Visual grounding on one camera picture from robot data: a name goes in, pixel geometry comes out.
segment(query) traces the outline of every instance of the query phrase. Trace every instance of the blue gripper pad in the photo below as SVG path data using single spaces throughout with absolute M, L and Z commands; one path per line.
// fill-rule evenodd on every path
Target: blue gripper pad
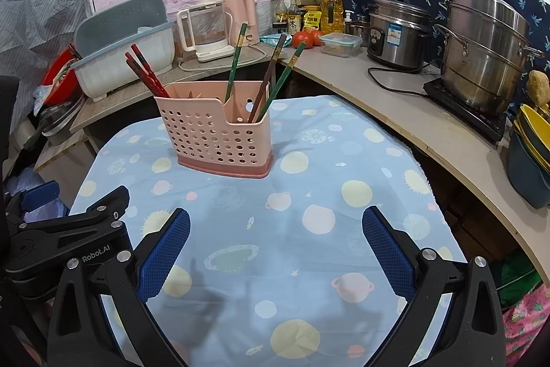
M 396 295 L 411 302 L 416 294 L 415 272 L 409 259 L 391 235 L 389 223 L 376 206 L 369 207 L 363 213 L 363 233 L 375 253 L 384 274 Z
M 21 199 L 21 210 L 32 212 L 58 197 L 59 184 L 56 181 L 50 181 L 26 191 Z
M 189 213 L 182 210 L 164 231 L 139 271 L 137 294 L 143 303 L 156 296 L 189 237 Z

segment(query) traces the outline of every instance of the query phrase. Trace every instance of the green cloth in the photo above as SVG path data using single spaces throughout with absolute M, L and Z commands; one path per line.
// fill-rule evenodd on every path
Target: green cloth
M 541 281 L 541 276 L 534 269 L 533 264 L 521 249 L 514 250 L 504 259 L 502 285 L 506 285 L 528 272 L 532 272 L 498 292 L 502 308 L 510 307 L 520 301 L 525 294 Z

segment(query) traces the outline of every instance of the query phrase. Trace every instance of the metal screw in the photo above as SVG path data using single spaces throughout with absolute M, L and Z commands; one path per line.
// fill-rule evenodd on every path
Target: metal screw
M 120 251 L 117 254 L 117 260 L 118 261 L 128 261 L 128 260 L 130 260 L 131 255 L 132 254 L 130 253 L 130 251 Z
M 437 254 L 433 249 L 424 249 L 422 251 L 422 257 L 424 257 L 426 260 L 435 260 Z
M 68 262 L 67 262 L 67 267 L 69 269 L 74 269 L 76 266 L 78 266 L 78 259 L 70 259 Z
M 487 260 L 485 260 L 483 257 L 475 257 L 474 261 L 480 268 L 484 268 L 487 265 Z

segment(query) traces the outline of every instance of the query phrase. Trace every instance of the pink base tray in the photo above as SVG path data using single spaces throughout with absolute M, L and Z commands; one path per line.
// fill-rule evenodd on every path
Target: pink base tray
M 267 162 L 264 165 L 260 166 L 247 166 L 246 170 L 239 167 L 238 165 L 224 165 L 223 170 L 220 170 L 219 164 L 214 164 L 213 162 L 198 161 L 190 157 L 185 157 L 178 155 L 178 163 L 180 165 L 186 166 L 187 168 L 192 168 L 193 170 L 199 170 L 201 172 L 206 172 L 210 174 L 218 174 L 220 176 L 232 176 L 232 177 L 251 177 L 254 179 L 261 179 L 266 177 L 271 170 L 271 164 L 273 163 L 273 154 L 270 152 L 267 157 Z

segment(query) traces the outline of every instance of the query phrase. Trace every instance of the black stove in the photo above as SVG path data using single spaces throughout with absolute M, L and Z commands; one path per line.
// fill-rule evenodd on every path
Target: black stove
M 458 100 L 455 95 L 445 88 L 441 78 L 425 83 L 424 90 L 432 100 L 460 117 L 489 142 L 497 143 L 502 140 L 506 125 L 505 112 L 497 117 L 487 117 L 481 114 L 476 109 Z

